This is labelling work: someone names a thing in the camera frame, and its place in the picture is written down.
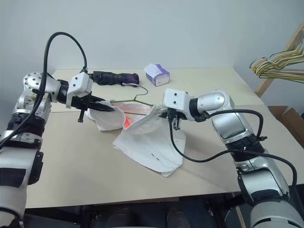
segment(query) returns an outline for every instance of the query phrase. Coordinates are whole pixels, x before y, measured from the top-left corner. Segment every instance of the table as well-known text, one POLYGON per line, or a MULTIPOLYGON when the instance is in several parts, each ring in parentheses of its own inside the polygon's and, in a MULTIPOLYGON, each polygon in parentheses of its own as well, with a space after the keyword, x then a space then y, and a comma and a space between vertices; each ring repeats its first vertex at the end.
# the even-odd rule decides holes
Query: table
MULTIPOLYGON (((297 168, 298 183, 304 183, 304 150, 288 130, 269 112, 243 79, 231 67, 168 69, 169 84, 154 87, 142 70, 104 70, 115 73, 138 73, 141 85, 149 94, 140 97, 148 103, 162 100, 165 88, 174 88, 201 95, 215 88, 229 92, 236 108, 259 111, 265 119, 262 135, 268 140, 262 145, 271 154, 288 159, 297 168)), ((78 70, 57 70, 53 75, 69 81, 78 70)), ((94 84, 93 95, 104 99, 132 98, 139 88, 128 86, 99 86, 94 84)), ((257 131, 258 119, 245 115, 257 131)), ((41 151, 44 166, 40 180, 28 187, 27 208, 74 206, 155 199, 186 195, 200 195, 238 191, 237 174, 230 155, 199 164, 183 161, 169 177, 162 177, 125 156, 112 146, 120 130, 99 132, 95 123, 84 119, 78 123, 79 111, 54 104, 43 135, 41 151)), ((225 149, 211 121, 181 124, 187 136, 185 152, 188 156, 204 159, 225 149)), ((277 162, 291 184, 289 168, 277 162)))

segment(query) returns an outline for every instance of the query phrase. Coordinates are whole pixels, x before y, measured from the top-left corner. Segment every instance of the cardboard box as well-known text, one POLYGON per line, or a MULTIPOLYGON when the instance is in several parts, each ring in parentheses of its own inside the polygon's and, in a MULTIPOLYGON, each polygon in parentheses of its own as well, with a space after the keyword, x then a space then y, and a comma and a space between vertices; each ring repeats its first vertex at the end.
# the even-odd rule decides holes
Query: cardboard box
POLYGON ((286 112, 287 106, 268 106, 268 109, 304 148, 304 119, 299 113, 293 108, 286 112))

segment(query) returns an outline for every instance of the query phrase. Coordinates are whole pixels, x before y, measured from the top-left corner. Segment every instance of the black cable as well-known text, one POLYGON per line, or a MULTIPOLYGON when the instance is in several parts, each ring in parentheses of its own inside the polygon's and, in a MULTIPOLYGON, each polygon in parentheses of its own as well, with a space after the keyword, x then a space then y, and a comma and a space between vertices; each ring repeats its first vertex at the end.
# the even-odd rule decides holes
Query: black cable
POLYGON ((226 154, 226 153, 247 153, 247 154, 250 154, 250 155, 254 155, 254 156, 262 156, 262 157, 268 157, 268 158, 272 158, 272 159, 276 159, 276 160, 279 160, 285 164, 287 164, 292 172, 293 172, 293 182, 292 182, 292 185, 291 185, 291 188, 290 188, 290 194, 289 194, 289 200, 291 199, 291 196, 293 194, 293 192, 295 191, 295 188, 296 188, 296 182, 297 182, 297 171, 294 167, 294 165, 287 161, 286 159, 284 158, 281 158, 281 157, 278 157, 278 156, 275 156, 275 155, 272 155, 272 154, 268 154, 268 153, 257 153, 257 152, 254 152, 254 151, 241 151, 241 150, 225 150, 225 151, 222 151, 222 152, 219 152, 215 155, 213 155, 212 157, 210 158, 207 158, 207 159, 203 159, 203 160, 196 160, 196 159, 193 159, 193 158, 190 158, 188 156, 186 156, 185 154, 183 154, 182 152, 180 152, 180 150, 177 148, 177 146, 175 145, 175 142, 174 142, 174 138, 173 138, 173 130, 172 130, 172 121, 169 121, 169 128, 170 128, 170 139, 171 139, 171 143, 174 147, 174 149, 184 158, 192 161, 192 162, 198 162, 198 163, 204 163, 204 162, 209 162, 223 154, 226 154))
POLYGON ((0 150, 5 146, 5 144, 13 136, 15 136, 16 134, 22 132, 21 131, 22 127, 29 121, 30 118, 32 118, 35 115, 37 109, 39 108, 39 105, 40 105, 40 103, 42 101, 42 98, 44 96, 45 89, 46 89, 46 84, 47 84, 47 74, 48 74, 48 68, 47 68, 48 67, 48 61, 47 60, 48 60, 49 48, 50 48, 52 40, 56 36, 59 36, 59 35, 70 37, 77 44, 77 46, 79 47, 79 49, 80 49, 80 51, 82 53, 82 56, 84 58, 84 67, 82 68, 82 71, 87 72, 87 70, 86 70, 86 68, 87 68, 87 62, 86 62, 85 52, 82 49, 81 45, 78 43, 78 41, 73 36, 71 36, 70 34, 68 34, 66 32, 55 32, 52 36, 50 36, 50 38, 47 41, 46 49, 45 49, 45 52, 44 52, 43 71, 42 71, 42 76, 41 76, 41 83, 40 83, 40 86, 39 86, 39 90, 36 91, 37 96, 36 96, 36 99, 35 99, 35 102, 34 102, 33 109, 30 112, 30 114, 19 124, 19 126, 15 130, 13 130, 13 132, 11 134, 9 134, 9 136, 7 136, 5 139, 3 139, 0 142, 0 150))
POLYGON ((226 113, 249 113, 249 114, 256 115, 260 120, 256 136, 257 136, 257 138, 259 138, 261 136, 262 129, 263 129, 263 123, 264 123, 264 118, 261 113, 254 111, 254 110, 249 110, 249 109, 230 109, 230 110, 222 110, 222 111, 212 113, 208 117, 211 118, 215 115, 226 114, 226 113))

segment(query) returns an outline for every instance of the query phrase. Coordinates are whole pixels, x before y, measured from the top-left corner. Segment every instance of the purple box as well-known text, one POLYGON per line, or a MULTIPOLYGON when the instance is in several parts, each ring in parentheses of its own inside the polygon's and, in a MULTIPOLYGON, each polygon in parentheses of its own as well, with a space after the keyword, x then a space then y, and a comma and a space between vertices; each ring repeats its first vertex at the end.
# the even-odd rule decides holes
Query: purple box
POLYGON ((148 79, 155 86, 161 86, 170 81, 170 73, 162 68, 160 64, 150 64, 144 70, 148 79))

